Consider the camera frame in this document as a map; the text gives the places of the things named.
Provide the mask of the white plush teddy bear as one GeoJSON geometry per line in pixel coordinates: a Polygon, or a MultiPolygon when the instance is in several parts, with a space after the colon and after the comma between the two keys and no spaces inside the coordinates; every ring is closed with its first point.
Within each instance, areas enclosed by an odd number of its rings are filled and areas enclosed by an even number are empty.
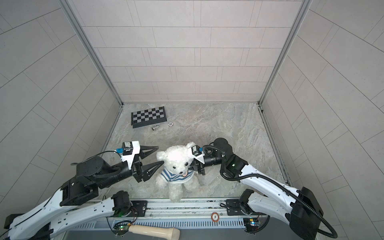
{"type": "MultiPolygon", "coordinates": [[[[165,151],[157,152],[157,161],[164,161],[164,169],[169,170],[173,174],[185,176],[189,167],[194,160],[191,157],[191,147],[195,146],[194,142],[190,142],[187,145],[177,145],[166,149],[165,151]]],[[[170,184],[166,182],[160,174],[156,177],[156,186],[159,189],[168,189],[169,199],[173,202],[179,202],[183,197],[184,190],[188,192],[196,191],[199,187],[199,180],[194,175],[193,178],[184,184],[170,184]]]]}

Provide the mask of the blue white striped knit sweater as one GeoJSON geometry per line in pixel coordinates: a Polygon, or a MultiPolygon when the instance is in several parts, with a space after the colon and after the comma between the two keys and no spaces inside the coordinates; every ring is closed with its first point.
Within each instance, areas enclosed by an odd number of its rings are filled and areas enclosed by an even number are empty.
{"type": "Polygon", "coordinates": [[[163,171],[160,173],[160,176],[170,184],[184,184],[193,178],[194,172],[188,171],[188,173],[185,176],[183,176],[183,175],[173,174],[169,170],[163,169],[163,171]]]}

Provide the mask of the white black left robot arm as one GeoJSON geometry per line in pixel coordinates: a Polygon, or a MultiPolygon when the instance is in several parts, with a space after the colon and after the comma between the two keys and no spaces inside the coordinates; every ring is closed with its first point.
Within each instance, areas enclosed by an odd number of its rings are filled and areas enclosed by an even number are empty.
{"type": "Polygon", "coordinates": [[[99,189],[134,177],[137,182],[149,180],[163,162],[143,165],[141,160],[158,147],[125,142],[115,151],[122,161],[110,166],[100,155],[76,165],[76,175],[66,181],[46,201],[25,214],[11,214],[4,228],[7,240],[50,240],[68,229],[101,217],[139,215],[132,207],[128,192],[119,191],[99,203],[82,208],[99,196],[99,189]]]}

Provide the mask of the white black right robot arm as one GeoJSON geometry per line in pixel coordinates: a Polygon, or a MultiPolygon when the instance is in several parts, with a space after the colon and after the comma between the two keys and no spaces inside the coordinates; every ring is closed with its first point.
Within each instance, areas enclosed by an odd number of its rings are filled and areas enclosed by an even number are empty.
{"type": "Polygon", "coordinates": [[[218,138],[203,147],[188,147],[187,154],[194,160],[191,170],[204,175],[206,167],[220,165],[220,174],[225,180],[250,187],[239,200],[240,209],[246,215],[255,212],[278,219],[303,240],[314,240],[318,233],[324,233],[320,225],[329,225],[312,191],[298,190],[261,173],[234,154],[226,139],[218,138]]]}

